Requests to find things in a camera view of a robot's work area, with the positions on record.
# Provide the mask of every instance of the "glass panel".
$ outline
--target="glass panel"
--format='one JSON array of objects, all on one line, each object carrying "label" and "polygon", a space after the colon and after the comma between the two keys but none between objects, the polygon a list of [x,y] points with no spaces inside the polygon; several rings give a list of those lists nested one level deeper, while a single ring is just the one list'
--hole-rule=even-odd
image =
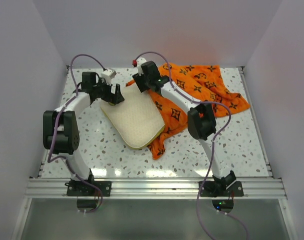
[{"label": "glass panel", "polygon": [[[201,200],[205,226],[217,239],[242,240],[235,220],[217,214],[210,200]],[[235,200],[231,212],[242,220],[251,240],[289,239],[277,200]],[[34,199],[23,240],[204,240],[195,200],[111,200],[84,215],[75,199]]]}]

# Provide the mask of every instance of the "white connector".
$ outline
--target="white connector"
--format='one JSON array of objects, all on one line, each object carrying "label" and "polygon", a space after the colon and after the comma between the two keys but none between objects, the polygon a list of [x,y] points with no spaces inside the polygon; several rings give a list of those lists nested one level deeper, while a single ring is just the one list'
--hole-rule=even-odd
[{"label": "white connector", "polygon": [[116,76],[116,71],[114,69],[106,69],[101,74],[102,78],[105,79],[108,85],[112,84],[112,79]]},{"label": "white connector", "polygon": [[143,74],[143,70],[142,70],[141,65],[142,65],[143,63],[146,63],[147,61],[146,61],[145,58],[139,57],[139,58],[136,60],[136,62],[137,62],[138,74],[139,74],[139,75],[142,75],[142,74]]}]

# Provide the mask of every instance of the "white wall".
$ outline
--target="white wall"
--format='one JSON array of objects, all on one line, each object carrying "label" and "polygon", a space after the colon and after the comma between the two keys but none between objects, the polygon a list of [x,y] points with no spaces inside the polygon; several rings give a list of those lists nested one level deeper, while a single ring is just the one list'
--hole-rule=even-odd
[{"label": "white wall", "polygon": [[32,0],[0,0],[0,240],[10,239],[39,169],[43,112],[57,105],[65,75]]},{"label": "white wall", "polygon": [[245,77],[272,170],[304,240],[304,0],[283,0]]},{"label": "white wall", "polygon": [[[141,52],[178,64],[244,66],[281,0],[34,0],[64,63],[79,53],[130,67]],[[81,58],[79,66],[95,66]]]}]

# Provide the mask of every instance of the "black star pattern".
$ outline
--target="black star pattern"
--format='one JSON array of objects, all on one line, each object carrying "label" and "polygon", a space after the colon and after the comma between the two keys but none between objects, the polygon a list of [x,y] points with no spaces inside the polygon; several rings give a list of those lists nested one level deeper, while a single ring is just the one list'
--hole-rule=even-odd
[{"label": "black star pattern", "polygon": [[236,107],[237,107],[237,104],[234,104],[234,103],[231,102],[231,106],[230,106],[229,108],[234,108],[234,109],[236,109]]},{"label": "black star pattern", "polygon": [[222,103],[223,98],[220,95],[215,95],[215,100]]},{"label": "black star pattern", "polygon": [[202,72],[199,73],[198,75],[194,75],[194,77],[197,78],[197,79],[200,79],[200,78],[206,79],[206,78],[207,78],[206,74],[205,74],[205,73],[202,73]]},{"label": "black star pattern", "polygon": [[199,93],[202,92],[202,91],[201,91],[201,88],[202,88],[201,86],[195,86],[195,85],[194,85],[194,87],[195,87],[195,88],[194,88],[194,91],[198,91]]},{"label": "black star pattern", "polygon": [[164,152],[165,152],[165,149],[158,149],[157,155],[158,155],[158,156],[163,155]]},{"label": "black star pattern", "polygon": [[231,95],[231,92],[228,89],[225,89],[225,93]]},{"label": "black star pattern", "polygon": [[185,84],[184,81],[180,81],[179,79],[177,79],[177,80],[176,80],[176,84],[177,84],[180,88],[184,89],[184,84]]},{"label": "black star pattern", "polygon": [[213,110],[214,110],[215,113],[217,112],[217,110],[218,110],[217,104],[213,105]]},{"label": "black star pattern", "polygon": [[172,108],[172,115],[171,117],[175,118],[176,120],[180,120],[181,111]]},{"label": "black star pattern", "polygon": [[213,72],[213,70],[215,70],[216,68],[211,66],[211,67],[208,67],[207,69],[209,69],[211,71],[211,73]]},{"label": "black star pattern", "polygon": [[159,104],[157,101],[155,102],[155,105],[159,110],[162,110],[163,105]]},{"label": "black star pattern", "polygon": [[167,64],[163,65],[163,68],[164,68],[165,70],[168,70]]},{"label": "black star pattern", "polygon": [[211,99],[213,100],[213,101],[215,101],[215,95],[214,94],[211,94]]},{"label": "black star pattern", "polygon": [[210,89],[212,87],[216,87],[216,84],[214,82],[206,81],[205,86]]},{"label": "black star pattern", "polygon": [[185,69],[187,70],[187,71],[192,71],[192,69],[194,69],[195,67],[193,67],[192,65],[190,65],[190,66],[188,66],[188,67],[186,67]]},{"label": "black star pattern", "polygon": [[184,69],[181,69],[180,74],[184,74],[184,75],[186,75],[186,74],[187,74],[187,72],[186,72]]}]

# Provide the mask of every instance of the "black mounting bracket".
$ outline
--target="black mounting bracket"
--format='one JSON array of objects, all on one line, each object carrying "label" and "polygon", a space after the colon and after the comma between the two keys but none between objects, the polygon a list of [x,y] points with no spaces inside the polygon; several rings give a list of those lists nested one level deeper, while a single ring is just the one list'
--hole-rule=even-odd
[{"label": "black mounting bracket", "polygon": [[[95,181],[93,174],[90,174],[86,182],[98,187],[102,191],[103,197],[109,197],[111,195],[111,181]],[[66,195],[69,197],[94,197],[96,195],[93,187],[88,186],[81,181],[71,179],[69,182],[65,183],[65,186],[67,186]]]},{"label": "black mounting bracket", "polygon": [[216,132],[216,120],[211,104],[192,107],[187,113],[187,129],[195,139],[207,140]]},{"label": "black mounting bracket", "polygon": [[206,181],[201,190],[201,197],[234,197],[244,196],[242,182],[236,181],[236,176],[233,171],[226,177],[221,179],[213,176],[214,181]]}]

